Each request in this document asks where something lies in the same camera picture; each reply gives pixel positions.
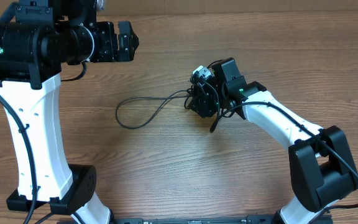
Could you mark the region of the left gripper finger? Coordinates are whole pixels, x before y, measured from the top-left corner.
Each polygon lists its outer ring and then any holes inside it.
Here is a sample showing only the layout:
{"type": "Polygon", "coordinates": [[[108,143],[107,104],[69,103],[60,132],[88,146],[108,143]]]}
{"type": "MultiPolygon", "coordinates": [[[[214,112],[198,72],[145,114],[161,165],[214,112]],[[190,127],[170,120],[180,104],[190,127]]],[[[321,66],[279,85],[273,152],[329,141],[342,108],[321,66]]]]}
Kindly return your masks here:
{"type": "Polygon", "coordinates": [[[119,45],[123,47],[125,41],[128,41],[129,45],[132,47],[139,46],[139,38],[133,31],[131,23],[129,21],[119,21],[119,45]]]}
{"type": "Polygon", "coordinates": [[[135,42],[128,40],[119,41],[119,51],[117,59],[119,62],[130,62],[134,60],[135,42]]]}

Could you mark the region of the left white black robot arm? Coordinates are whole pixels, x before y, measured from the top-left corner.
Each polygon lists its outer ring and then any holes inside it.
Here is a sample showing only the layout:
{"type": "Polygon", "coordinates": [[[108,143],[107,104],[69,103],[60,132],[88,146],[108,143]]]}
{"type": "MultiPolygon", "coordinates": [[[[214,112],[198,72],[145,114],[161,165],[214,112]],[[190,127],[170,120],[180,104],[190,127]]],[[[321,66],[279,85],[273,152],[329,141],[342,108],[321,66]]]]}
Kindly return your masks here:
{"type": "Polygon", "coordinates": [[[0,18],[0,103],[16,152],[19,183],[8,209],[49,204],[77,223],[114,223],[99,199],[96,169],[67,162],[59,117],[62,64],[130,62],[139,46],[131,23],[96,18],[103,1],[20,0],[0,18]]]}

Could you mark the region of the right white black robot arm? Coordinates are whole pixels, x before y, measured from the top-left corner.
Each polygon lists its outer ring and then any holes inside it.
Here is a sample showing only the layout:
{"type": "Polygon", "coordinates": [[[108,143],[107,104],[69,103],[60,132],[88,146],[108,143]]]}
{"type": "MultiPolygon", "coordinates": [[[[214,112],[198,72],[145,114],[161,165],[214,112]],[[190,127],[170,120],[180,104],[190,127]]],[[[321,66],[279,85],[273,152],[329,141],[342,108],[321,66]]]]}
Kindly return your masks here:
{"type": "Polygon", "coordinates": [[[294,198],[273,215],[250,215],[247,223],[332,223],[329,212],[341,209],[338,201],[358,189],[358,172],[344,132],[323,128],[279,103],[259,82],[246,82],[230,57],[190,77],[185,108],[202,118],[238,114],[266,131],[288,152],[294,198]]]}

